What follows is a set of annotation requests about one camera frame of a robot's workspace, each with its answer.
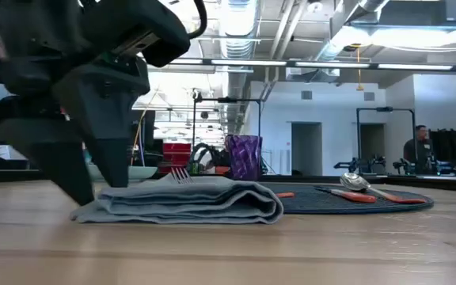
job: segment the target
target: silver fork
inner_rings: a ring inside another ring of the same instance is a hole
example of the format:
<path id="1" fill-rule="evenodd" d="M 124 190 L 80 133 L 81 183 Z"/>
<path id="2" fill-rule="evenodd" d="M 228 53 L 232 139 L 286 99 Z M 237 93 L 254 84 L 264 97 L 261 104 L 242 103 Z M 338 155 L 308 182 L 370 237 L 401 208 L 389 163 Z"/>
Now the silver fork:
<path id="1" fill-rule="evenodd" d="M 191 176 L 189 176 L 189 173 L 186 169 L 183 169 L 181 167 L 177 168 L 172 168 L 171 169 L 171 174 L 173 179 L 178 183 L 178 184 L 191 184 L 193 183 L 193 179 Z"/>

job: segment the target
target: wooden table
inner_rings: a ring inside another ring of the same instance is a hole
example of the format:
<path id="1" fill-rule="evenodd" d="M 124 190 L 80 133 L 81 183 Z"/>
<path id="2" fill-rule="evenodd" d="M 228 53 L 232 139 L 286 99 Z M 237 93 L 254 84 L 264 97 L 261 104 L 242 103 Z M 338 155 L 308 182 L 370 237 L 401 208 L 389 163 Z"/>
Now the wooden table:
<path id="1" fill-rule="evenodd" d="M 0 284 L 456 285 L 456 192 L 406 190 L 436 206 L 273 226 L 79 225 L 51 183 L 0 184 Z"/>

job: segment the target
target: fluorescent light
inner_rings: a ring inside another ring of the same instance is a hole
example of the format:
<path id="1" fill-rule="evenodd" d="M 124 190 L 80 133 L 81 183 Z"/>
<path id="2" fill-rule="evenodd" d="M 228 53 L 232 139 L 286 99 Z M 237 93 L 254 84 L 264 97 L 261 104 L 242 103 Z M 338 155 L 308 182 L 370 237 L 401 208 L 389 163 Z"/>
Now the fluorescent light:
<path id="1" fill-rule="evenodd" d="M 175 59 L 170 64 L 202 64 L 202 59 Z"/>
<path id="2" fill-rule="evenodd" d="M 387 64 L 380 63 L 379 69 L 390 70 L 450 70 L 453 66 L 444 65 L 426 65 L 426 64 Z"/>
<path id="3" fill-rule="evenodd" d="M 244 59 L 212 59 L 213 65 L 231 65 L 231 66 L 261 66 L 261 67 L 283 67 L 286 65 L 285 61 L 275 60 L 244 60 Z"/>
<path id="4" fill-rule="evenodd" d="M 296 62 L 296 67 L 318 67 L 318 68 L 368 68 L 368 63 L 308 63 Z"/>

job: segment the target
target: utensil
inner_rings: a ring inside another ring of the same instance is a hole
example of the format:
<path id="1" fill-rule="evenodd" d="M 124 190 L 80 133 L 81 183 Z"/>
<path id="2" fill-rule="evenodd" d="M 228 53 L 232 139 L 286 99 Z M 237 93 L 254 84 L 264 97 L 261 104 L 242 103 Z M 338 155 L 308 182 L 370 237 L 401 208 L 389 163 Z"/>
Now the utensil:
<path id="1" fill-rule="evenodd" d="M 376 188 L 372 188 L 367 180 L 363 179 L 360 175 L 355 173 L 345 173 L 340 177 L 340 183 L 347 189 L 361 192 L 365 189 L 371 190 L 372 192 L 378 193 L 385 199 L 392 201 L 394 203 L 426 203 L 424 199 L 404 199 L 399 196 L 395 196 L 389 193 L 386 193 Z"/>
<path id="2" fill-rule="evenodd" d="M 345 198 L 346 200 L 350 200 L 352 202 L 376 203 L 376 197 L 361 194 L 361 193 L 348 192 L 348 191 L 343 191 L 343 190 L 339 190 L 339 189 L 331 189 L 331 188 L 318 187 L 318 186 L 314 186 L 314 189 Z"/>
<path id="3" fill-rule="evenodd" d="M 194 183 L 193 179 L 189 175 L 186 169 L 176 167 L 171 168 L 170 173 L 172 174 L 173 179 L 178 184 L 191 184 Z M 295 194 L 293 192 L 284 192 L 276 194 L 279 198 L 294 198 Z"/>

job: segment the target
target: fork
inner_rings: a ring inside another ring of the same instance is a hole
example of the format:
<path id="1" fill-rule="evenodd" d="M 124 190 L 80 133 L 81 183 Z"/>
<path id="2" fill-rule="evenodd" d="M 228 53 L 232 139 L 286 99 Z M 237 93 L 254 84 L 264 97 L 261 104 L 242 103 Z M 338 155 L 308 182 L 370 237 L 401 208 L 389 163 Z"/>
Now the fork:
<path id="1" fill-rule="evenodd" d="M 173 179 L 178 184 L 193 184 L 195 183 L 191 176 L 186 169 L 181 167 L 171 168 L 170 170 Z M 279 198 L 294 198 L 295 194 L 293 192 L 285 192 L 285 193 L 276 193 Z"/>

